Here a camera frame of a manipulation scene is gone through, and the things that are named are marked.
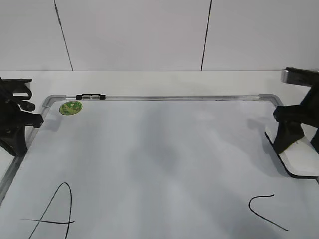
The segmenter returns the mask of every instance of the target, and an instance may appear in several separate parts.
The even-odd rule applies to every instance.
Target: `black marker line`
[[[41,223],[53,223],[53,224],[71,224],[74,223],[75,221],[70,221],[70,222],[55,222],[55,221],[46,221],[46,220],[35,220],[35,219],[26,219],[22,218],[21,220],[26,220],[26,221],[35,221],[35,222],[41,222]]]
[[[288,231],[289,231],[288,229],[283,228],[282,226],[278,225],[277,223],[274,223],[274,222],[270,221],[270,220],[267,219],[267,218],[264,218],[263,216],[261,216],[261,215],[259,215],[258,213],[256,213],[256,212],[250,207],[250,204],[251,204],[251,202],[252,202],[254,199],[256,199],[256,198],[269,198],[269,197],[273,197],[274,195],[275,195],[275,194],[267,195],[267,196],[256,196],[256,197],[253,197],[253,198],[249,201],[248,207],[249,207],[249,209],[250,209],[254,214],[256,214],[257,216],[261,217],[262,219],[264,219],[264,220],[266,220],[266,221],[268,221],[268,222],[274,224],[275,226],[278,226],[279,228],[281,228],[281,229],[283,229],[283,230],[285,230],[285,231],[288,232]]]
[[[33,233],[35,232],[36,228],[38,227],[39,223],[43,221],[42,218],[44,217],[44,215],[45,215],[46,211],[48,210],[48,208],[50,207],[50,205],[51,205],[51,203],[52,203],[52,201],[53,201],[53,199],[54,199],[56,193],[59,191],[59,189],[61,188],[62,185],[66,185],[66,186],[68,187],[69,191],[70,191],[70,213],[69,213],[69,220],[68,220],[68,222],[66,223],[68,226],[67,226],[66,233],[65,233],[65,237],[64,237],[64,239],[67,239],[68,233],[69,233],[70,224],[74,222],[74,221],[71,221],[72,191],[71,191],[70,185],[69,185],[67,182],[61,183],[61,184],[59,185],[59,187],[55,190],[55,192],[54,192],[54,194],[53,194],[53,196],[52,196],[52,198],[51,198],[51,200],[50,200],[48,206],[45,208],[45,210],[44,210],[44,212],[43,212],[41,218],[40,218],[39,220],[35,220],[35,221],[37,221],[37,224],[35,225],[33,231],[31,232],[31,235],[29,236],[28,239],[30,239],[30,238],[32,237],[32,235],[33,235]]]

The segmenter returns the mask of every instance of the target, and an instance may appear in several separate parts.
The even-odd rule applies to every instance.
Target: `round sticker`
[[[74,115],[82,109],[82,103],[79,101],[69,101],[60,106],[60,113],[65,116]]]

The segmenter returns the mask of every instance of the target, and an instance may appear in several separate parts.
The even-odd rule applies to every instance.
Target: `whiteboard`
[[[0,207],[1,239],[318,238],[316,180],[289,177],[264,137],[271,102],[63,102]],[[271,194],[251,206],[288,232],[248,209]]]

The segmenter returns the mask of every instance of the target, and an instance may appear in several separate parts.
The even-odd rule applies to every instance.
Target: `white base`
[[[268,125],[265,129],[271,143],[274,143],[277,129],[278,123]],[[319,176],[319,155],[306,137],[293,143],[283,153],[279,154],[279,157],[286,169],[295,176]]]

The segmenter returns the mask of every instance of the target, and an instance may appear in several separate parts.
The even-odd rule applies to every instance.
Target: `black clip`
[[[273,115],[279,123],[273,148],[277,154],[305,136],[301,124],[319,127],[319,73],[295,68],[286,68],[282,73],[283,82],[311,86],[299,105],[277,106]],[[319,153],[319,130],[311,140]]]
[[[32,92],[26,83],[31,81],[3,80],[0,77],[0,146],[12,156],[23,156],[27,152],[25,127],[40,128],[43,123],[41,115],[26,112],[35,110],[35,105],[27,101],[31,99]],[[15,93],[27,96],[16,96]]]
[[[76,95],[75,96],[76,100],[105,100],[106,95],[101,95],[101,94],[81,94],[81,95]]]

